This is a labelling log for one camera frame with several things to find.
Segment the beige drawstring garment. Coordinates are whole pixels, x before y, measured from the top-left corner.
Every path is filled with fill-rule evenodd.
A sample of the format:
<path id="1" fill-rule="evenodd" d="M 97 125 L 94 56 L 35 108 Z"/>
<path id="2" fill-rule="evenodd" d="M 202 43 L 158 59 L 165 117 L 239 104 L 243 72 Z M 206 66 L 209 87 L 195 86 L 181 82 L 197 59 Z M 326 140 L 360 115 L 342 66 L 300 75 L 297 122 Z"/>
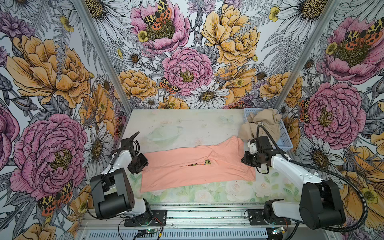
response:
<path id="1" fill-rule="evenodd" d="M 257 113 L 246 114 L 247 121 L 240 127 L 238 137 L 249 141 L 257 136 L 258 126 L 263 126 L 277 142 L 281 137 L 280 121 L 282 115 L 275 109 L 264 109 Z"/>

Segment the pink graphic t-shirt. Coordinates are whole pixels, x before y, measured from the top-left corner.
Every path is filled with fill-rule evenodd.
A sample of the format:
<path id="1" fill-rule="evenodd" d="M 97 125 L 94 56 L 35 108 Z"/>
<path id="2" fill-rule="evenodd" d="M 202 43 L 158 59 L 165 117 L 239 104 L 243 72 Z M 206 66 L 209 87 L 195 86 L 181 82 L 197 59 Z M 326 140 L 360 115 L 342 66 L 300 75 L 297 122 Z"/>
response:
<path id="1" fill-rule="evenodd" d="M 232 136 L 218 145 L 146 153 L 141 192 L 216 182 L 254 181 L 255 169 L 241 162 L 244 143 Z"/>

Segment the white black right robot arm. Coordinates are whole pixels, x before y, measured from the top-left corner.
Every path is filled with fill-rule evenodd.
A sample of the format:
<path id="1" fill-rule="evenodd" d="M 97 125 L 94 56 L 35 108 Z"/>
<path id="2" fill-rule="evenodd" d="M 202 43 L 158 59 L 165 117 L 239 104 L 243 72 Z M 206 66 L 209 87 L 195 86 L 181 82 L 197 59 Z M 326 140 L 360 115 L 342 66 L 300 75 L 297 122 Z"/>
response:
<path id="1" fill-rule="evenodd" d="M 269 224 L 278 219 L 290 219 L 305 224 L 312 230 L 342 225 L 346 221 L 338 185 L 325 181 L 317 174 L 293 163 L 285 152 L 272 147 L 266 136 L 248 141 L 249 150 L 241 162 L 256 169 L 262 165 L 284 175 L 299 190 L 299 203 L 270 200 L 265 203 L 263 219 Z"/>

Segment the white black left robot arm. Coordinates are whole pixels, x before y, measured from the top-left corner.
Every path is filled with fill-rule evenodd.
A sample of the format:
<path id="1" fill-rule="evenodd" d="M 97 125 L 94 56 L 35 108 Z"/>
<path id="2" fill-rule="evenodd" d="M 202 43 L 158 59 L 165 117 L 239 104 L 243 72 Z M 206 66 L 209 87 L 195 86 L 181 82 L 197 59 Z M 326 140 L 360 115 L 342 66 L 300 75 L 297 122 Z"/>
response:
<path id="1" fill-rule="evenodd" d="M 112 151 L 109 166 L 91 179 L 96 219 L 107 220 L 125 215 L 137 222 L 149 221 L 153 216 L 148 201 L 135 197 L 128 178 L 128 174 L 139 174 L 149 164 L 140 152 L 137 135 L 139 132 L 121 140 L 120 148 Z"/>

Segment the light blue plastic basket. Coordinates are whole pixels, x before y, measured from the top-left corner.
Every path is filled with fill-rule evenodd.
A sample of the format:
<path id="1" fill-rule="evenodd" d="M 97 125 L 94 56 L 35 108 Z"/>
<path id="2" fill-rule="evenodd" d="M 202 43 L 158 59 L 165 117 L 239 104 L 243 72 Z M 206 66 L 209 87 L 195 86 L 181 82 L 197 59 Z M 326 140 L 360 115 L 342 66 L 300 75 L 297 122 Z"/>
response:
<path id="1" fill-rule="evenodd" d="M 244 109 L 244 114 L 245 114 L 244 115 L 244 119 L 245 119 L 245 122 L 247 121 L 246 114 L 248 114 L 248 113 L 257 113 L 257 112 L 262 111 L 262 110 L 264 110 L 264 109 L 245 108 Z M 288 132 L 287 132 L 287 130 L 285 128 L 283 120 L 280 121 L 280 130 L 281 130 L 281 137 L 280 137 L 280 139 L 276 143 L 277 143 L 278 147 L 281 150 L 287 152 L 287 151 L 289 151 L 290 149 L 293 148 L 293 144 L 292 144 L 291 139 L 290 139 L 290 137 L 288 135 Z"/>

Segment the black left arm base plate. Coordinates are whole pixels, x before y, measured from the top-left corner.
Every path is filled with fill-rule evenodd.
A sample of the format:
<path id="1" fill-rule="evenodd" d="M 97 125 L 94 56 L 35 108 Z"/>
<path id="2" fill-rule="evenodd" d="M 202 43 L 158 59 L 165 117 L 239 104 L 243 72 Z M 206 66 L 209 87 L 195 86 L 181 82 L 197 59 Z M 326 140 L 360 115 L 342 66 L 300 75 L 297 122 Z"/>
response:
<path id="1" fill-rule="evenodd" d="M 164 227 L 167 222 L 167 210 L 154 210 L 152 215 L 143 213 L 125 219 L 125 227 Z"/>

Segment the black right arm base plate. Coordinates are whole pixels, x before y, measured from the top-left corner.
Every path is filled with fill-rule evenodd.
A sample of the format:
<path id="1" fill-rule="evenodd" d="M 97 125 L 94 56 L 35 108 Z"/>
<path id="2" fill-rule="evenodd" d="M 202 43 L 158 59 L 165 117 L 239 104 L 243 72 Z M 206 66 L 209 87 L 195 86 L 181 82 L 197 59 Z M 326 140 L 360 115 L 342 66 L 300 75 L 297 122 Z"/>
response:
<path id="1" fill-rule="evenodd" d="M 271 225 L 271 226 L 290 226 L 292 224 L 290 219 L 272 216 L 266 218 L 263 209 L 248 209 L 246 211 L 246 218 L 248 218 L 251 226 Z"/>

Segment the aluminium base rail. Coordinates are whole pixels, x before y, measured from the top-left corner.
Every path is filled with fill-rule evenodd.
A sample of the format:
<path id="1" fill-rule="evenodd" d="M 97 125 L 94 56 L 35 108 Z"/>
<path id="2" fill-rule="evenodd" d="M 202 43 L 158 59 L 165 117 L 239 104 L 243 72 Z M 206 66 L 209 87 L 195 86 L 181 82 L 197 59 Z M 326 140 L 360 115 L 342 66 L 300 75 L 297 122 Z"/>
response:
<path id="1" fill-rule="evenodd" d="M 96 220 L 85 215 L 77 240 L 340 240 L 340 234 L 311 230 L 291 220 L 290 226 L 251 226 L 246 211 L 263 209 L 261 203 L 160 203 L 167 210 L 164 227 L 125 227 L 117 217 Z"/>

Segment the right aluminium corner post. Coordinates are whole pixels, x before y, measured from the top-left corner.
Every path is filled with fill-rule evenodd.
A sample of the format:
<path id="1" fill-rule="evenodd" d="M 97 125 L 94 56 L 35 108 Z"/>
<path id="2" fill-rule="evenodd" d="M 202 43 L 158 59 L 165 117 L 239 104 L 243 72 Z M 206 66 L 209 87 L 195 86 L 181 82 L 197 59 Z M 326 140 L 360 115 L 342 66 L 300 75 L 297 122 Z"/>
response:
<path id="1" fill-rule="evenodd" d="M 273 108 L 278 109 L 285 101 L 286 97 L 290 93 L 291 88 L 296 82 L 303 65 L 305 64 L 307 58 L 310 55 L 310 50 L 315 47 L 317 40 L 320 38 L 321 34 L 325 28 L 329 25 L 329 22 L 334 15 L 340 1 L 328 1 L 323 13 L 320 15 L 319 21 L 316 23 L 314 31 L 309 34 L 308 40 L 304 45 L 303 50 L 301 51 L 298 60 L 296 61 L 285 86 L 282 88 L 281 93 L 276 98 Z"/>

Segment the aluminium corner post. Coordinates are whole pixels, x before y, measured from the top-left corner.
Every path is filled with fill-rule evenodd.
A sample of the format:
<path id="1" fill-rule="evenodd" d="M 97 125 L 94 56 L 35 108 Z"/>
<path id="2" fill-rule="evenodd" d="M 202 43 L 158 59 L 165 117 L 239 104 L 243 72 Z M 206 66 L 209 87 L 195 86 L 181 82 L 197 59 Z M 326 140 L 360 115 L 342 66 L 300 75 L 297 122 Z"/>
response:
<path id="1" fill-rule="evenodd" d="M 308 40 L 304 45 L 303 50 L 301 51 L 298 60 L 296 61 L 285 86 L 282 88 L 281 93 L 276 98 L 273 108 L 278 109 L 285 101 L 286 97 L 290 93 L 291 88 L 296 82 L 303 65 L 305 64 L 307 58 L 310 55 L 310 50 L 315 47 L 317 40 L 320 38 L 321 34 L 325 28 L 329 25 L 329 22 L 334 15 L 340 1 L 328 1 L 323 13 L 320 15 L 319 21 L 316 23 L 314 31 L 309 34 Z"/>
<path id="2" fill-rule="evenodd" d="M 103 39 L 98 33 L 98 28 L 94 24 L 92 20 L 92 16 L 87 8 L 87 5 L 85 1 L 74 1 L 75 9 L 78 11 L 78 14 L 80 16 L 80 19 L 83 22 L 84 27 L 87 30 L 87 34 L 89 35 L 91 41 L 93 42 L 93 45 L 96 49 L 96 51 L 99 54 L 99 57 L 101 58 L 103 65 L 107 71 L 107 74 L 109 75 L 119 97 L 120 102 L 122 103 L 128 117 L 131 116 L 132 113 L 132 106 L 126 96 L 126 93 L 122 87 L 122 84 L 118 78 L 118 74 L 112 64 L 112 61 L 108 55 L 108 52 L 105 48 L 105 45 L 103 43 Z"/>

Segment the left aluminium corner post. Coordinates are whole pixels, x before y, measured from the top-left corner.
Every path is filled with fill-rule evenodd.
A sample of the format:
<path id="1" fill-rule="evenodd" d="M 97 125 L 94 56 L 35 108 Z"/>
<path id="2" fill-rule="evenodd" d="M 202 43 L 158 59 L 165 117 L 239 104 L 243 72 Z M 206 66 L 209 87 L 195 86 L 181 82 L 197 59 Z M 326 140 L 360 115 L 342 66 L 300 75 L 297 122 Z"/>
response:
<path id="1" fill-rule="evenodd" d="M 92 16 L 87 8 L 87 5 L 85 1 L 74 1 L 75 9 L 78 11 L 78 14 L 80 16 L 80 19 L 83 22 L 84 27 L 87 30 L 87 34 L 89 35 L 91 41 L 93 42 L 93 45 L 96 49 L 96 51 L 99 54 L 99 57 L 101 58 L 103 65 L 107 71 L 107 74 L 109 75 L 119 97 L 120 102 L 122 103 L 128 117 L 131 116 L 132 113 L 132 106 L 126 96 L 126 93 L 122 87 L 122 84 L 118 78 L 118 74 L 112 64 L 112 61 L 108 55 L 108 52 L 105 48 L 105 45 L 103 43 L 103 39 L 98 33 L 98 28 L 94 24 L 92 20 Z"/>

